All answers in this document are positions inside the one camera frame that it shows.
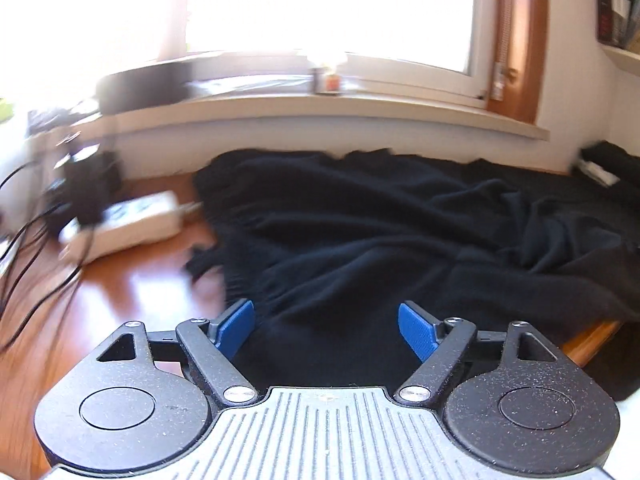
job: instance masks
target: wooden shelf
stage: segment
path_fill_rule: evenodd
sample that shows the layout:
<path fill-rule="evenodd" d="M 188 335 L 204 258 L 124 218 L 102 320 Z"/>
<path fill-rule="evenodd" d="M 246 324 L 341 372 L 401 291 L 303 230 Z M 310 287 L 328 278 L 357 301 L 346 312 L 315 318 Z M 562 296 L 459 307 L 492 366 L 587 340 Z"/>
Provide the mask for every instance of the wooden shelf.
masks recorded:
<path fill-rule="evenodd" d="M 624 72 L 640 75 L 640 56 L 615 46 L 603 45 L 602 49 L 610 60 Z"/>

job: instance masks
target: circular cap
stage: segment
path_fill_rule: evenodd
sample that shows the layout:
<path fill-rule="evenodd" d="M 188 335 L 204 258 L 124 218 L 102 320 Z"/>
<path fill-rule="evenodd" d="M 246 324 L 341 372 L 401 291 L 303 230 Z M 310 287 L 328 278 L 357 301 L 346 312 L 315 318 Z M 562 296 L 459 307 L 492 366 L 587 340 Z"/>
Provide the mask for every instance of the circular cap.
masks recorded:
<path fill-rule="evenodd" d="M 431 397 L 431 392 L 424 386 L 405 386 L 398 395 L 407 402 L 423 402 Z"/>
<path fill-rule="evenodd" d="M 154 398 L 136 388 L 108 388 L 88 396 L 80 415 L 101 430 L 126 430 L 147 420 L 156 408 Z"/>
<path fill-rule="evenodd" d="M 255 397 L 255 392 L 248 386 L 232 386 L 223 394 L 229 402 L 248 402 Z"/>
<path fill-rule="evenodd" d="M 500 400 L 500 412 L 530 430 L 553 430 L 568 423 L 575 408 L 571 399 L 548 388 L 512 390 Z"/>

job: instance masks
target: blue gripper pad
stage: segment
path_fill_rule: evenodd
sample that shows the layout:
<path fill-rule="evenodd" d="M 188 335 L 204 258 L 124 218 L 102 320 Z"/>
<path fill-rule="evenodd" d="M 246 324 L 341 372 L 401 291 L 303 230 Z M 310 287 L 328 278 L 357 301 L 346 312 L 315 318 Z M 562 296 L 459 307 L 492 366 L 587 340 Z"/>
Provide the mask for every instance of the blue gripper pad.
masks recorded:
<path fill-rule="evenodd" d="M 231 360 L 255 328 L 254 304 L 246 301 L 218 327 L 215 346 Z"/>
<path fill-rule="evenodd" d="M 405 303 L 398 308 L 398 328 L 420 361 L 425 362 L 438 348 L 433 325 Z"/>

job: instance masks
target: book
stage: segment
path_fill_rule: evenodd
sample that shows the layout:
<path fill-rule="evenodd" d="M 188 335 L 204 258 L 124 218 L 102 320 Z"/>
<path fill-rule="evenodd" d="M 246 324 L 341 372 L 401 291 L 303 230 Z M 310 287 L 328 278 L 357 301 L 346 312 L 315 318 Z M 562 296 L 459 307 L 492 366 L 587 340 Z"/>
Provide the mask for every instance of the book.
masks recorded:
<path fill-rule="evenodd" d="M 631 41 L 629 41 L 626 49 L 634 54 L 640 54 L 640 32 L 636 32 Z"/>
<path fill-rule="evenodd" d="M 633 41 L 639 36 L 640 40 L 640 0 L 635 0 L 633 6 L 631 7 L 631 12 L 629 14 L 628 23 L 626 25 L 626 34 L 622 43 L 622 47 L 629 49 L 629 46 Z"/>
<path fill-rule="evenodd" d="M 615 44 L 613 35 L 613 8 L 611 0 L 598 1 L 598 41 Z"/>
<path fill-rule="evenodd" d="M 623 37 L 623 29 L 625 28 L 624 16 L 624 0 L 611 0 L 611 17 L 612 17 L 612 44 L 620 46 Z"/>
<path fill-rule="evenodd" d="M 620 14 L 620 35 L 618 37 L 618 44 L 623 45 L 626 35 L 626 26 L 629 20 L 629 10 L 631 9 L 631 2 L 629 0 L 618 0 L 618 10 Z"/>

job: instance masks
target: window sill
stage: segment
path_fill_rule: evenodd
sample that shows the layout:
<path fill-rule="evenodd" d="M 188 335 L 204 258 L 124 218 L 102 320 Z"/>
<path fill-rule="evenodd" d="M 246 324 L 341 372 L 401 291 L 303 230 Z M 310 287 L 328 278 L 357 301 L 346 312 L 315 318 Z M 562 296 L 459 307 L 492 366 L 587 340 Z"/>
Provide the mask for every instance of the window sill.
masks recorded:
<path fill-rule="evenodd" d="M 548 140 L 549 131 L 486 110 L 436 101 L 395 98 L 373 94 L 318 96 L 299 94 L 250 95 L 183 101 L 173 105 L 145 108 L 114 116 L 97 116 L 71 126 L 82 131 L 83 139 L 100 139 L 176 124 L 268 117 L 364 117 L 400 119 L 468 126 L 531 139 Z M 68 128 L 55 128 L 31 137 L 31 151 L 62 139 Z"/>

